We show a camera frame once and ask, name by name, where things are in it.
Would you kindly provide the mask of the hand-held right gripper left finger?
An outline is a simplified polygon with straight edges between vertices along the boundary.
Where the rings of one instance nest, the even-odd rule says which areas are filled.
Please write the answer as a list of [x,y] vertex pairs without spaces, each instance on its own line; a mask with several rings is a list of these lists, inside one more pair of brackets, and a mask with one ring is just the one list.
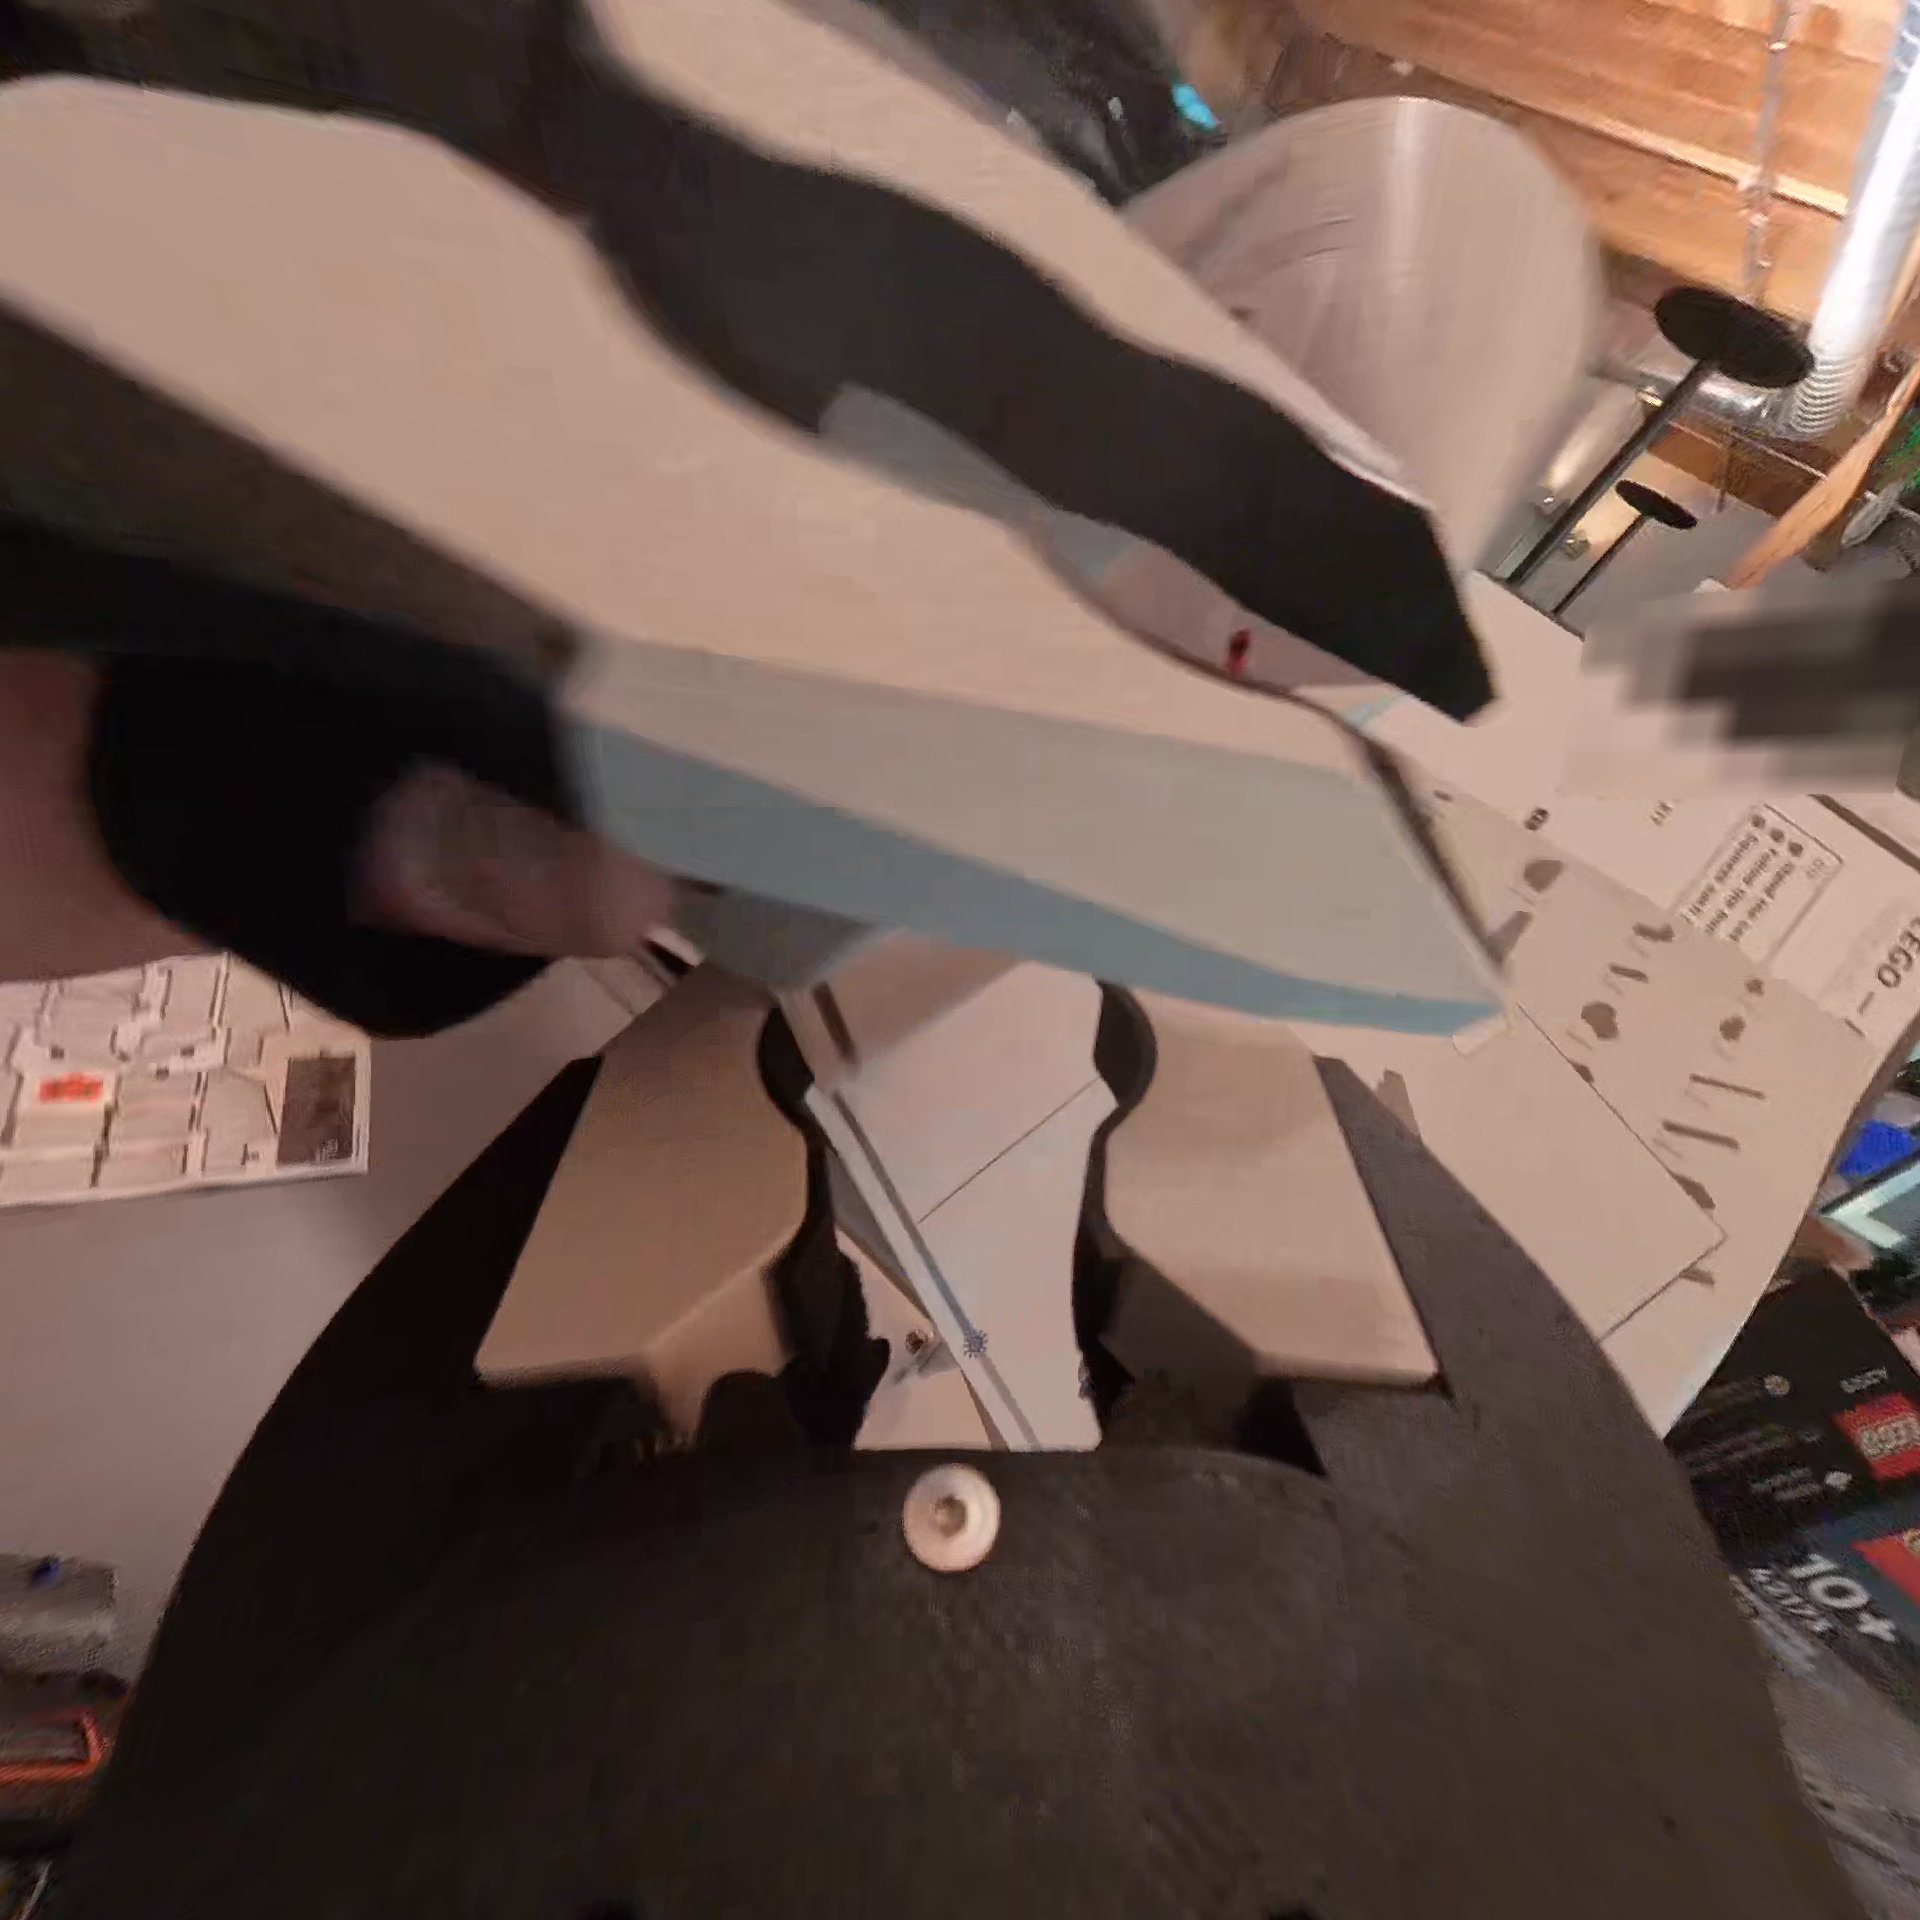
[[809,1149],[758,1063],[772,1012],[696,968],[605,1047],[480,1380],[632,1380],[696,1428],[719,1380],[781,1370],[772,1276],[807,1219]]

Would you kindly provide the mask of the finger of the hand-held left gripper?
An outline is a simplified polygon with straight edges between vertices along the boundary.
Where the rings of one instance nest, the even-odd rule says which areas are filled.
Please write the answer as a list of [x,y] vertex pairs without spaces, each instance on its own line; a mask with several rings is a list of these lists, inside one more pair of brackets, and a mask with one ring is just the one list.
[[1494,683],[1401,462],[1059,165],[788,3],[505,3],[491,162],[732,393],[871,396],[1429,707]]
[[592,822],[781,899],[1261,1017],[1500,968],[1358,731],[1127,636],[998,513],[753,418],[585,239],[395,130],[5,89],[5,313],[577,633]]

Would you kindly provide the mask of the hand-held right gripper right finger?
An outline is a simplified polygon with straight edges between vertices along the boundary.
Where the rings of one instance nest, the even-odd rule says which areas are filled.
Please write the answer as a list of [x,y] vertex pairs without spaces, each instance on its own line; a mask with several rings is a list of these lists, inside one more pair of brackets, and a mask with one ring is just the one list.
[[1073,1330],[1092,1387],[1426,1385],[1401,1264],[1310,1047],[1277,1020],[1101,990]]

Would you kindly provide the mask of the white lego instruction booklet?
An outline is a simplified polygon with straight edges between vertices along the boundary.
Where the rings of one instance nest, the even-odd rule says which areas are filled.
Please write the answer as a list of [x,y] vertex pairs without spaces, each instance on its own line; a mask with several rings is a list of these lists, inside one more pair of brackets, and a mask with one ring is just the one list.
[[[1599,256],[1573,192],[1512,128],[1416,97],[1274,121],[1127,210],[1155,245],[1401,451],[1469,534],[1507,479],[1508,429],[1548,376],[1583,371]],[[1499,699],[1475,726],[1404,693],[1332,706],[1408,761],[1475,899],[1517,935],[1515,1001],[1482,1037],[1268,1021],[1195,1010],[1247,1076],[1304,1099],[1306,1052],[1393,1093],[1429,1149],[1554,1280],[1656,1429],[1706,1385],[1764,1293],[1901,1015],[1856,1032],[1761,952],[1713,938],[1701,867],[1767,851],[1802,931],[1869,877],[1808,800],[1753,808],[1548,805],[1579,637],[1504,584],[1464,603]],[[1097,1079],[1086,977],[893,940],[788,1000],[824,1085],[810,1097],[851,1167],[877,1336],[893,1346],[860,1441],[947,1443],[982,1423],[1013,1449],[1086,1449],[1070,1385],[1068,1259]]]

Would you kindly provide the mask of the black lego set box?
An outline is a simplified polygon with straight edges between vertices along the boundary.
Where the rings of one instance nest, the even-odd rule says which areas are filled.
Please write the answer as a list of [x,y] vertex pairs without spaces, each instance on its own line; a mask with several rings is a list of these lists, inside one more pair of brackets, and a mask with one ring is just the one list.
[[1917,1366],[1792,1259],[1667,1443],[1761,1643],[1789,1765],[1869,1916],[1918,1913]]

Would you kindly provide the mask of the person's left hand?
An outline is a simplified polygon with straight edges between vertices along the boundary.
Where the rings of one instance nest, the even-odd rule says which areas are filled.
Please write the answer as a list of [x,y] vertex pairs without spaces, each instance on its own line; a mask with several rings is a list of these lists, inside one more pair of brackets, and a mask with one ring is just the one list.
[[395,933],[525,958],[637,958],[679,886],[589,827],[424,763],[372,809],[355,916]]

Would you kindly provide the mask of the white sticker sheet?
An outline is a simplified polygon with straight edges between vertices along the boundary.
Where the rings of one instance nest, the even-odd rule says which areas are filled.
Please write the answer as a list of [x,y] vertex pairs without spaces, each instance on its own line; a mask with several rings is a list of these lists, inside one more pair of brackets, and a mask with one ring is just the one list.
[[372,1040],[228,953],[3,985],[3,1207],[364,1174]]

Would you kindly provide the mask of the silver ventilation duct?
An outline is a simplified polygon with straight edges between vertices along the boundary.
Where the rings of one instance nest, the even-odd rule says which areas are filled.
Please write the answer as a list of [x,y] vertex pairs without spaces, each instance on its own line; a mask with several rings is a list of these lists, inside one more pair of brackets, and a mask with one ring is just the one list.
[[1896,15],[1885,81],[1806,334],[1811,367],[1790,389],[1783,428],[1818,439],[1851,412],[1888,326],[1909,299],[1918,232],[1918,3]]

